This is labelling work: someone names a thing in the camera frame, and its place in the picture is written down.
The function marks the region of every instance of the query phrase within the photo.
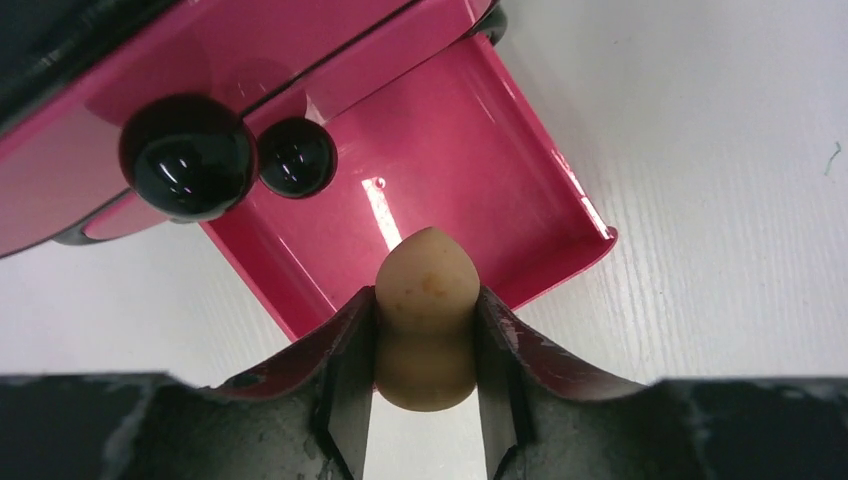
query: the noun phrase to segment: white wood grain surface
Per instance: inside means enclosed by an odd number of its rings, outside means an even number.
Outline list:
[[[504,0],[498,47],[621,243],[521,310],[623,376],[848,375],[848,2]],[[287,344],[203,233],[0,261],[0,371],[216,384]],[[472,398],[376,399],[367,478],[483,478]]]

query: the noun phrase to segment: beige dough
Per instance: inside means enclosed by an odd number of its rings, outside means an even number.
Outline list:
[[[377,273],[375,382],[392,404],[451,408],[474,391],[472,319],[480,278],[468,254],[427,228],[393,250]]]

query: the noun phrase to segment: black trim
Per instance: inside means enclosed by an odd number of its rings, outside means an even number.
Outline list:
[[[351,46],[355,45],[356,43],[358,43],[363,38],[374,33],[379,28],[383,27],[387,23],[389,23],[392,20],[394,20],[395,18],[399,17],[400,15],[402,15],[404,12],[406,12],[407,10],[409,10],[410,8],[412,8],[413,6],[415,6],[415,4],[417,4],[419,2],[421,2],[421,0],[412,0],[410,2],[403,4],[400,8],[398,8],[394,12],[390,13],[387,17],[378,21],[374,25],[368,27],[367,29],[365,29],[365,31],[363,31],[359,35],[357,35],[357,36],[351,38],[350,40],[348,40],[347,42],[341,44],[341,46],[339,46],[338,48],[336,48],[332,52],[328,53],[323,58],[321,58],[320,60],[315,62],[314,64],[310,65],[309,67],[306,67],[305,69],[303,69],[303,71],[301,71],[297,75],[293,76],[288,81],[283,82],[283,84],[281,84],[279,87],[269,91],[267,94],[265,94],[265,96],[260,98],[256,103],[254,103],[253,105],[244,109],[244,111],[240,115],[241,118],[244,118],[244,117],[250,115],[251,113],[255,112],[257,109],[259,109],[259,107],[264,105],[266,102],[268,102],[272,98],[276,97],[280,93],[288,90],[298,80],[300,80],[301,78],[303,78],[303,77],[309,75],[310,73],[314,72],[319,67],[323,66],[324,64],[326,64],[327,62],[329,62],[330,60],[332,60],[333,58],[338,56],[343,51],[345,51],[348,48],[350,48]]]
[[[492,42],[493,46],[497,45],[503,39],[509,26],[509,19],[500,3],[500,0],[492,2],[489,10],[480,17],[480,21],[471,27],[471,31],[467,35],[468,37],[482,33],[489,37],[489,41]]]
[[[0,29],[18,40],[0,62],[0,135],[178,2],[42,1],[12,1],[0,8]]]
[[[96,240],[94,238],[87,237],[85,235],[84,230],[85,227],[87,227],[92,220],[100,216],[101,213],[112,208],[116,203],[120,202],[124,199],[124,197],[128,195],[132,195],[132,190],[124,190],[123,192],[118,194],[118,196],[113,197],[111,200],[101,205],[97,210],[83,217],[77,223],[56,234],[52,238],[52,240],[61,245],[68,245],[72,247],[78,247],[82,245],[94,245],[95,243],[103,243],[108,242],[109,240],[115,240],[114,238],[104,238],[102,240]]]
[[[37,242],[30,243],[29,245],[27,245],[25,247],[21,247],[21,248],[12,250],[11,252],[0,253],[0,260],[3,260],[4,258],[11,257],[12,255],[17,255],[17,254],[22,253],[26,250],[29,250],[30,248],[35,248],[35,247],[37,247],[41,244],[49,242],[50,240],[55,240],[57,243],[60,243],[62,245],[70,245],[70,246],[91,245],[91,244],[94,244],[94,243],[105,242],[107,240],[113,240],[113,239],[94,240],[92,238],[86,237],[85,234],[83,233],[83,230],[85,229],[86,226],[88,226],[88,223],[91,222],[91,220],[94,219],[94,217],[100,215],[101,213],[103,213],[104,210],[111,207],[112,205],[114,205],[115,203],[117,203],[119,200],[123,199],[126,195],[129,195],[130,193],[132,193],[131,190],[129,190],[129,189],[124,190],[123,192],[118,194],[118,196],[113,197],[111,200],[109,200],[105,204],[97,207],[96,210],[89,213],[88,215],[86,215],[85,217],[83,217],[81,220],[77,221],[76,223],[74,223],[70,227],[63,229],[59,233],[55,233],[53,235],[50,235],[49,237],[42,238],[41,240],[38,240]]]

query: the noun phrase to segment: black button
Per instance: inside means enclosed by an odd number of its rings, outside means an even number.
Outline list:
[[[213,100],[180,95],[155,102],[127,122],[121,168],[154,208],[182,221],[221,216],[250,190],[253,139]]]
[[[265,131],[258,144],[259,176],[274,193],[305,198],[323,190],[336,173],[336,146],[323,127],[289,118]]]

